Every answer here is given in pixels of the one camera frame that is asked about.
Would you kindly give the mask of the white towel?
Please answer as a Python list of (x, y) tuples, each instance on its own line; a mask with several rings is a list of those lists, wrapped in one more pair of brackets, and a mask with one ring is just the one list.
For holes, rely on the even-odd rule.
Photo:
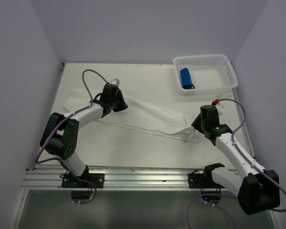
[(161, 107), (124, 96), (126, 110), (111, 112), (99, 122), (133, 129), (153, 135), (198, 142), (198, 134), (191, 126), (190, 116), (182, 111)]

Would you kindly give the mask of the blue towel with black trim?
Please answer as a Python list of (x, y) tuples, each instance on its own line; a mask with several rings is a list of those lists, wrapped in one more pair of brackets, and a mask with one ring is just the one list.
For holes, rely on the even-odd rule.
[(180, 70), (180, 78), (183, 89), (190, 90), (195, 88), (188, 68), (183, 68)]

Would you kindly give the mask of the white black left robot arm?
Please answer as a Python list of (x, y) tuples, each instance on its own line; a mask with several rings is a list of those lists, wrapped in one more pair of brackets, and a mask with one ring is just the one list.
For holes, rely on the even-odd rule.
[(102, 119), (110, 112), (120, 112), (128, 108), (122, 91), (118, 85), (106, 83), (99, 99), (79, 110), (50, 115), (41, 137), (40, 146), (53, 155), (67, 170), (73, 174), (73, 182), (78, 187), (85, 187), (90, 181), (88, 166), (82, 162), (76, 153), (79, 130), (87, 124)]

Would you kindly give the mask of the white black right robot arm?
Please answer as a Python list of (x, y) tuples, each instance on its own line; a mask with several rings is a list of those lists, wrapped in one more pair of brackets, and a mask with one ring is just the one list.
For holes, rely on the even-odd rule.
[(214, 105), (201, 106), (192, 127), (204, 134), (237, 171), (234, 174), (221, 163), (206, 166), (202, 180), (207, 187), (218, 184), (226, 188), (237, 197), (247, 215), (279, 207), (280, 191), (276, 186), (279, 182), (278, 174), (258, 164), (232, 138), (233, 131), (228, 125), (219, 122), (219, 113)]

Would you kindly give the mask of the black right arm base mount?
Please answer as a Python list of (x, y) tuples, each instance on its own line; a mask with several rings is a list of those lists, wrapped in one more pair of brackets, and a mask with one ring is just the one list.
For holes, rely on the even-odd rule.
[(212, 177), (206, 172), (200, 172), (194, 170), (193, 172), (187, 174), (188, 186), (190, 189), (207, 189), (207, 188), (218, 188), (218, 184), (215, 183)]

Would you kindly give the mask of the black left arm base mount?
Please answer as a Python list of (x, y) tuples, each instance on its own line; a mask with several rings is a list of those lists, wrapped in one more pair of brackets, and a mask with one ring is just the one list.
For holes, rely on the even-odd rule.
[(105, 181), (105, 174), (103, 173), (88, 173), (85, 177), (74, 177), (71, 173), (64, 173), (60, 175), (62, 179), (62, 188), (103, 188)]

